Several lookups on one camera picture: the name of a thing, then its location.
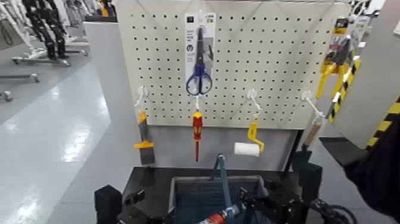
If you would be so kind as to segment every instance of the scissors blade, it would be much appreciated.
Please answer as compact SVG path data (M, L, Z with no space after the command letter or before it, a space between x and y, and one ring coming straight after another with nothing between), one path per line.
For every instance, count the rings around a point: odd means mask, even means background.
M203 46L203 28L202 28L202 27L199 27L198 33L197 33L196 64L204 64L204 61L203 61L203 52L204 52L204 46Z

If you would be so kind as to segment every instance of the pegboard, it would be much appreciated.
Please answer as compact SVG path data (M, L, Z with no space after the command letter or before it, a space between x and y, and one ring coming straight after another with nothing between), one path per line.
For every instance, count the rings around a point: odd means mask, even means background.
M185 20L193 1L119 1L116 5L132 100L138 87L149 125L191 126L195 98L185 89ZM204 126L305 129L313 112L300 100L316 92L331 29L348 4L337 2L207 1L217 14L212 90L200 97Z

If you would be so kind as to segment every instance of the hazard stripe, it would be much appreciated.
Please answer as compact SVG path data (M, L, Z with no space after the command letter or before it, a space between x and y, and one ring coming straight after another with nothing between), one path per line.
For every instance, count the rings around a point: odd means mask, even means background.
M385 119L378 125L374 135L367 142L366 149L371 150L372 147L379 142L379 139L385 135L391 124L397 119L400 119L400 96L397 97L395 103L388 109Z
M343 85L339 90L339 93L340 93L339 97L337 98L337 100L334 99L334 101L332 101L332 108L328 115L328 121L330 123L334 122L335 115L337 115L337 113L339 112L340 105L345 100L348 89L351 86L351 84L353 83L354 76L356 75L360 66L361 66L361 60L359 60L359 59L355 60L353 66L351 67L351 72L350 72L349 76L347 77L346 80L343 81Z

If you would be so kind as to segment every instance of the screwdriver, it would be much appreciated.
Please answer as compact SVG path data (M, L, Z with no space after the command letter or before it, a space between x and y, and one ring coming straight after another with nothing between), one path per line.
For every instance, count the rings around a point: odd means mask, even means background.
M199 142L201 140L201 127L203 127L203 115L200 112L193 113L193 138L195 140L196 162L199 161Z

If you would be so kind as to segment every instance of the scissors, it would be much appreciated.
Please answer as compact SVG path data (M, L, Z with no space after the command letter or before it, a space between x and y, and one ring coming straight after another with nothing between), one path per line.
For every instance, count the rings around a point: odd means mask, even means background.
M206 94L213 86L211 76L205 71L203 47L203 28L199 27L197 34L197 52L194 74L191 75L186 82L186 91L193 96Z

